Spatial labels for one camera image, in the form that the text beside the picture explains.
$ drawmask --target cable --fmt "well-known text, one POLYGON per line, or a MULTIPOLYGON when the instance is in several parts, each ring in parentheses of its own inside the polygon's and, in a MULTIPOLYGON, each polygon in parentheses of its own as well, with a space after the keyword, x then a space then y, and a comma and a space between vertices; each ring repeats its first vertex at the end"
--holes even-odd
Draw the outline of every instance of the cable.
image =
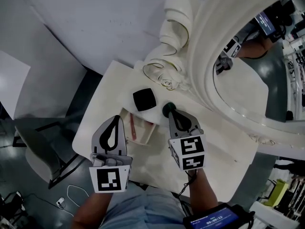
POLYGON ((249 221, 248 229, 251 229, 251 228, 253 227, 253 224, 254 224, 254 218, 252 218, 252 219, 249 221))
POLYGON ((257 31, 258 29, 256 27, 254 27, 252 30, 250 30, 249 34, 244 38, 243 43, 248 39, 248 37, 254 33, 255 31, 257 31))
POLYGON ((238 38, 238 36, 234 36, 234 37, 237 37, 237 42, 239 42, 239 38, 238 38))
POLYGON ((261 59, 261 58, 265 57, 267 53, 268 53, 268 50, 266 52, 264 52, 262 56, 259 56, 257 58, 249 58, 249 57, 245 57, 245 58, 246 59, 261 59))
POLYGON ((285 25, 283 25, 283 30, 282 30, 282 37, 284 37, 285 38, 285 35, 286 35, 286 32, 287 32, 287 30, 286 30, 286 26, 285 25))
POLYGON ((188 209, 188 207, 187 207, 187 206, 190 205, 190 204, 187 203, 187 202, 182 201, 182 200, 180 199, 180 195, 185 191, 185 189, 186 189, 190 184, 192 184, 192 183, 196 180, 196 178, 197 178, 197 170, 196 170, 195 175, 193 175, 193 176, 191 176, 189 173, 187 173, 187 171, 186 171, 186 174, 191 178, 191 180, 190 180, 189 182, 185 183, 185 184, 184 184, 184 187, 183 187, 182 190, 181 190, 181 192, 180 192, 179 194, 175 194, 174 197, 177 198, 177 199, 179 199, 179 202, 180 202, 180 204, 181 204, 181 207, 182 207, 182 210, 183 210, 184 214, 185 214, 186 216, 190 216, 191 213, 190 213, 190 211, 189 211, 189 209, 188 209))
POLYGON ((46 201, 46 200, 44 200, 44 199, 38 197, 35 193, 30 193, 30 194, 28 194, 27 196, 23 197, 23 200, 25 200, 26 198, 28 198, 28 197, 31 196, 31 195, 34 195, 36 198, 40 199, 40 200, 43 201, 43 202, 46 202, 46 203, 52 205, 53 207, 55 207, 55 208, 57 208, 57 209, 63 210, 63 208, 59 208, 59 207, 57 207, 56 205, 50 203, 49 201, 46 201))
POLYGON ((63 210, 64 212, 66 212, 69 215, 72 215, 74 217, 74 215, 72 213, 70 213, 69 211, 65 210, 64 207, 61 204, 59 204, 58 207, 59 207, 59 209, 63 210))
POLYGON ((75 185, 68 185, 68 188, 67 188, 67 197, 68 197, 76 206, 80 207, 80 205, 78 205, 77 203, 75 203, 75 202, 73 201, 73 199, 69 197, 69 187, 76 187, 76 188, 79 188, 79 189, 83 190, 83 191, 87 194, 88 197, 89 197, 89 194, 86 192, 85 189, 83 189, 83 188, 81 188, 81 187, 78 187, 78 186, 75 186, 75 185))
POLYGON ((289 46, 291 47, 291 49, 293 50, 293 51, 295 51, 295 49, 292 47, 292 45, 290 44, 290 41, 288 41, 287 39, 285 39, 288 43, 289 43, 289 46))

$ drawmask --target white wall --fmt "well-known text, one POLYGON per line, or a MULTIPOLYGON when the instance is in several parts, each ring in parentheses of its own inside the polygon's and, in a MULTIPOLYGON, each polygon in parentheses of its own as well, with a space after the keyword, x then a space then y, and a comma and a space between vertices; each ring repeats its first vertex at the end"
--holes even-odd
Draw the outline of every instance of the white wall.
POLYGON ((0 77, 10 83, 0 91, 6 111, 12 119, 64 117, 85 68, 23 0, 0 0, 0 21, 0 51, 5 52, 0 54, 0 77))
POLYGON ((72 54, 104 74, 133 66, 159 44, 164 0, 26 0, 72 54))

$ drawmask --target white table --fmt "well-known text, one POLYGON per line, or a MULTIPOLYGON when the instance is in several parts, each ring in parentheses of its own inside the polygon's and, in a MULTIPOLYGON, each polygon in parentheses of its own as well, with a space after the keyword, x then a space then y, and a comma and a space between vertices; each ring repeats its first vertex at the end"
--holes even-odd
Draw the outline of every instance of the white table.
MULTIPOLYGON (((115 61, 111 63, 89 103, 72 143, 73 150, 76 153, 88 159, 90 158, 92 135, 104 121, 121 112, 122 104, 118 96, 123 92, 123 89, 126 91, 126 89, 131 86, 128 79, 130 79, 130 77, 132 78, 132 75, 136 73, 136 70, 129 68, 126 65, 115 61)), ((149 79, 147 80, 148 81, 145 83, 150 86, 151 81, 149 79)), ((156 99, 159 99, 159 97, 162 98, 162 94, 158 90, 159 86, 153 83, 151 87, 153 87, 156 99)), ((196 105, 193 103, 192 106, 191 114, 195 111, 196 105)), ((200 108, 201 109, 198 111, 205 115, 204 109, 206 108, 203 106, 200 108)), ((221 120, 216 119, 216 122, 218 122, 215 123, 216 127, 230 124, 228 122, 221 124, 219 123, 220 121, 221 120)), ((240 136, 232 136, 231 138, 243 140, 244 144, 249 145, 250 147, 249 153, 254 156, 257 145, 255 143, 253 145, 250 138, 246 139, 242 134, 240 134, 240 136)), ((187 182, 187 175, 179 170, 174 159, 171 157, 167 144, 169 138, 169 129, 167 127, 159 126, 153 132, 149 141, 149 146, 140 146, 133 143, 127 145, 128 155, 133 157, 130 180, 154 187, 160 187, 176 193, 181 191, 183 184, 187 182)), ((227 202, 235 193, 252 160, 249 162, 237 162, 229 154, 214 146, 209 148, 207 153, 209 159, 204 170, 208 180, 218 200, 227 202)), ((186 189, 184 195, 189 196, 188 189, 186 189)))

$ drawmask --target timer display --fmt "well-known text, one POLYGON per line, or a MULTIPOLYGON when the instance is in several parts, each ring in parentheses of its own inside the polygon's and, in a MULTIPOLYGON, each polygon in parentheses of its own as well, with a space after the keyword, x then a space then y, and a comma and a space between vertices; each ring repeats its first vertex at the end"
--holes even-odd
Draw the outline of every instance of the timer display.
POLYGON ((191 221, 194 229, 219 229, 238 219, 229 208, 223 208, 206 217, 191 221))
POLYGON ((265 12, 261 12, 258 15, 256 15, 255 19, 259 23, 260 27, 263 29, 266 36, 275 32, 275 27, 273 26, 273 24, 265 14, 265 12))

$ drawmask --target small box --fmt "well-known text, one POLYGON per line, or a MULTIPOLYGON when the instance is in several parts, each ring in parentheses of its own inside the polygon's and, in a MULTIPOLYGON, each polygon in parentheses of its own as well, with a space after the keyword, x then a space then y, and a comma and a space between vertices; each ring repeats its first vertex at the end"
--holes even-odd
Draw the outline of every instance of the small box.
POLYGON ((138 111, 154 108, 157 103, 151 88, 146 88, 133 93, 133 100, 138 111))
POLYGON ((172 156, 182 171, 204 167, 206 146, 204 134, 170 140, 172 156))
POLYGON ((139 144, 139 145, 147 145, 153 131, 156 127, 156 124, 149 123, 135 115, 133 115, 134 129, 137 135, 135 140, 132 139, 132 129, 131 129, 131 121, 130 121, 130 113, 122 109, 120 112, 120 116, 124 123, 124 131, 126 140, 139 144))

